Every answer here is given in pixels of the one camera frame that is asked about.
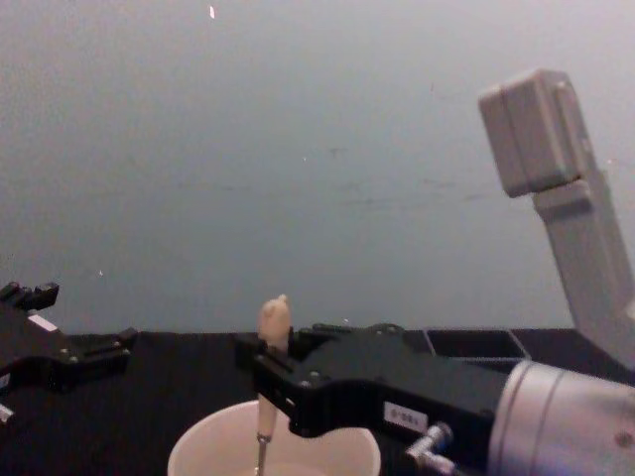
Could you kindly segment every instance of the paper cup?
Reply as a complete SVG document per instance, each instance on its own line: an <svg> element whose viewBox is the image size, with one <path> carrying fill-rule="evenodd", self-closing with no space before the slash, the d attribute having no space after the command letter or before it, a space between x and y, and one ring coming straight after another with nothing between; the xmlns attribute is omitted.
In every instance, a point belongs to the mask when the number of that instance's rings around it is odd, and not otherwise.
<svg viewBox="0 0 635 476"><path fill-rule="evenodd" d="M257 464L258 402L246 402L210 415L177 442L168 476L253 476ZM265 476L378 476L377 441L363 428L342 428L319 438L289 432L289 418L278 412L267 447Z"/></svg>

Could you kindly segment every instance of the gray wall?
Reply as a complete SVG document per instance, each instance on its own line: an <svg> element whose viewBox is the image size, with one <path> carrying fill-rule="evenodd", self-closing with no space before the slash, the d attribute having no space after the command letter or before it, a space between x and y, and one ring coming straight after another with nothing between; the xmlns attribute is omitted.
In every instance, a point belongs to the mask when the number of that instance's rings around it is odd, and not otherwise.
<svg viewBox="0 0 635 476"><path fill-rule="evenodd" d="M476 108L536 65L635 246L634 2L213 6L0 0L0 281L58 281L65 330L251 329L281 292L296 325L570 325Z"/></svg>

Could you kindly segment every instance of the cup rim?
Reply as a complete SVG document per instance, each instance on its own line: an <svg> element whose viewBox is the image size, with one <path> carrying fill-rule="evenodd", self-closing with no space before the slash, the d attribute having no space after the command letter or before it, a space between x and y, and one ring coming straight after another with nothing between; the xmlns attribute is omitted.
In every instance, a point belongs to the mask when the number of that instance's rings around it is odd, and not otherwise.
<svg viewBox="0 0 635 476"><path fill-rule="evenodd" d="M250 400L248 402L242 402L240 404L232 405L231 407L225 407L224 409L220 409L219 411L206 416L205 418L201 419L200 421L193 424L190 428L188 428L188 430L181 435L181 437L177 441L177 444L175 444L175 446L172 448L172 451L170 452L170 458L168 460L168 476L177 476L175 473L177 454L180 452L181 447L186 444L189 434L196 432L196 430L199 429L201 426L207 424L211 419L218 418L221 414L240 411L240 409L242 408L252 407L254 405L258 405L257 400ZM373 433L371 433L367 428L356 429L359 429L360 434L363 435L364 439L368 442L368 445L370 447L372 469L369 476L378 476L381 467L381 452L379 451L377 440L373 436Z"/></svg>

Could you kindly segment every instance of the black tabletop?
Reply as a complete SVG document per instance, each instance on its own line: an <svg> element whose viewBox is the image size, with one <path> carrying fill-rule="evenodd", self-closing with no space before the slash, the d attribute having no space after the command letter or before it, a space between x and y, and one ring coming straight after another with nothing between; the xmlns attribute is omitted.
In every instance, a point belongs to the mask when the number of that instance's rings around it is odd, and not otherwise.
<svg viewBox="0 0 635 476"><path fill-rule="evenodd" d="M633 385L633 375L572 330L516 330L538 362ZM76 337L83 340L108 336ZM0 476L165 475L179 437L203 417L255 398L231 334L142 332L124 375L69 394L20 389L0 399ZM403 448L378 435L382 474Z"/></svg>

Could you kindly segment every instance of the white label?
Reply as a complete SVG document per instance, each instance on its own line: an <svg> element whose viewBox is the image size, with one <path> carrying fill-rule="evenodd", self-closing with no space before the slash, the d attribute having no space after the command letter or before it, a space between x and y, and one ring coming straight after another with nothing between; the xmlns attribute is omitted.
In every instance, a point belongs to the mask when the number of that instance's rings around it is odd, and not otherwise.
<svg viewBox="0 0 635 476"><path fill-rule="evenodd" d="M38 314L33 314L29 316L29 320L31 322L34 322L36 324L38 324L40 327L42 327L44 330L47 330L48 332L52 332L54 330L58 330L58 328L56 327L55 324L48 322L46 319L44 319L43 317L41 317Z"/></svg>
<svg viewBox="0 0 635 476"><path fill-rule="evenodd" d="M424 433L428 429L428 416L399 405L384 402L384 420Z"/></svg>
<svg viewBox="0 0 635 476"><path fill-rule="evenodd" d="M12 415L13 412L7 409L4 405L0 404L0 421L6 423Z"/></svg>

